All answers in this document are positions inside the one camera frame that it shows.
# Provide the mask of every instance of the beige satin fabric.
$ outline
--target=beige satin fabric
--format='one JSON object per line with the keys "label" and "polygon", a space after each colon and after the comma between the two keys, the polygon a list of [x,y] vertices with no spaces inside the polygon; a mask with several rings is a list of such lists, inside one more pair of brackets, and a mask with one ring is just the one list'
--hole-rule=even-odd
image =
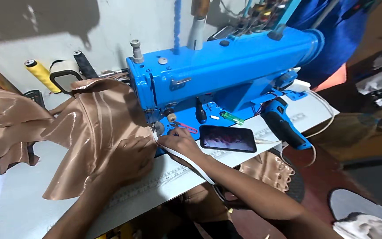
{"label": "beige satin fabric", "polygon": [[113,155],[121,140],[152,135],[128,85],[88,79],[72,83],[72,92],[75,100],[41,134],[69,149],[43,195],[46,199],[80,196],[110,157],[122,156]]}
{"label": "beige satin fabric", "polygon": [[240,171],[285,193],[295,171],[279,157],[266,151],[241,164]]}
{"label": "beige satin fabric", "polygon": [[0,174],[19,162],[36,164],[38,158],[29,158],[27,146],[43,140],[40,134],[53,120],[34,101],[0,89]]}

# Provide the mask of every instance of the yellow thread spool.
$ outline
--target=yellow thread spool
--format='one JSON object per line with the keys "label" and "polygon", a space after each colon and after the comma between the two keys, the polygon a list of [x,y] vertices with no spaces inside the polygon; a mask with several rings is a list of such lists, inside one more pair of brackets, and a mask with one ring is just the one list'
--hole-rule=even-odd
{"label": "yellow thread spool", "polygon": [[60,93],[61,90],[50,81],[50,72],[39,62],[35,60],[27,60],[25,62],[26,69],[34,75],[42,84],[44,84],[51,92]]}

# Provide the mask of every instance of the sewing machine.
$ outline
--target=sewing machine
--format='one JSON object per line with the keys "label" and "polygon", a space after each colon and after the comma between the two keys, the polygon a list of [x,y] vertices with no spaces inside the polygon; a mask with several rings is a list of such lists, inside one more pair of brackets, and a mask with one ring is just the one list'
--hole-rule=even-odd
{"label": "sewing machine", "polygon": [[210,115],[219,117],[225,110],[246,120],[255,115],[261,103],[278,96],[287,95],[291,100],[305,97],[304,92],[282,90],[296,79],[293,68],[319,54],[323,35],[313,29],[286,27],[276,31],[281,31],[277,32],[280,40],[271,39],[266,32],[254,33],[250,37],[208,41],[199,51],[184,46],[177,52],[168,49],[146,53],[141,63],[127,58],[131,86],[147,122],[161,122],[166,134],[173,128],[165,114],[169,110],[176,115],[176,121],[198,129],[197,96],[208,116],[206,124],[219,126],[234,123]]}

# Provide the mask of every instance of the human arm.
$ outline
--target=human arm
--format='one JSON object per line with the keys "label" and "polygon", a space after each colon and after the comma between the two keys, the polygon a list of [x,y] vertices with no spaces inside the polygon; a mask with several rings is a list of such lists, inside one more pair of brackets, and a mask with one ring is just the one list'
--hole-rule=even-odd
{"label": "human arm", "polygon": [[111,157],[93,182],[78,200],[47,232],[43,239],[82,239],[88,228],[100,214],[111,196],[122,186],[140,180],[153,166],[156,144],[152,136],[137,137],[120,141]]}
{"label": "human arm", "polygon": [[[176,128],[171,135],[161,136],[157,142],[193,160],[213,181],[227,188],[259,216],[275,221],[274,225],[287,238],[341,238],[286,194],[204,154],[187,130]],[[189,166],[183,160],[171,157]]]}

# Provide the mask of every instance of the shiny fabric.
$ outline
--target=shiny fabric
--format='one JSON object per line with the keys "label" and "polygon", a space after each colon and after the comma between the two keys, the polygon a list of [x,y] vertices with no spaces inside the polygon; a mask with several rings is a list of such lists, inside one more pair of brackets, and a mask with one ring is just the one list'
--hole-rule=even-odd
{"label": "shiny fabric", "polygon": [[0,174],[19,162],[33,166],[37,157],[29,157],[31,142],[43,140],[40,134],[54,120],[34,101],[0,89]]}
{"label": "shiny fabric", "polygon": [[128,85],[88,79],[71,86],[75,100],[41,134],[69,149],[43,195],[51,200],[80,196],[110,157],[121,157],[113,155],[121,140],[152,134]]}
{"label": "shiny fabric", "polygon": [[241,164],[240,172],[275,187],[285,193],[295,171],[279,157],[266,151]]}

